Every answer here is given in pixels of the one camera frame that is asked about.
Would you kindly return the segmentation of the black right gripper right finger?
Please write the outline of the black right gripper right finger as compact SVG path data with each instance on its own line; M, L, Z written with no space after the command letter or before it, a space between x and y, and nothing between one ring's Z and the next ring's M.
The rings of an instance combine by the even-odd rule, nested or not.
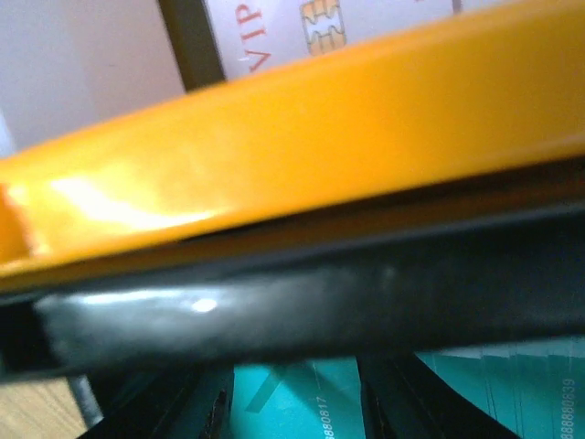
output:
M416 355L360 357L367 438L516 438Z

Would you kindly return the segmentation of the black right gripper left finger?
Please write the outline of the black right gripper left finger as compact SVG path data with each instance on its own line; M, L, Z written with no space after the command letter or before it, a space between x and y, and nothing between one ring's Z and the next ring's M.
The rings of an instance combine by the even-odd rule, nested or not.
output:
M91 376L102 419L88 438L230 438L233 369Z

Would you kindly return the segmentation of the white pink vip card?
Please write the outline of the white pink vip card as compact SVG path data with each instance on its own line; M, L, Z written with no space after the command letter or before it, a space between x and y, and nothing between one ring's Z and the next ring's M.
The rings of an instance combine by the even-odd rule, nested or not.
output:
M234 80L496 4L495 0L212 0L204 6L224 75Z

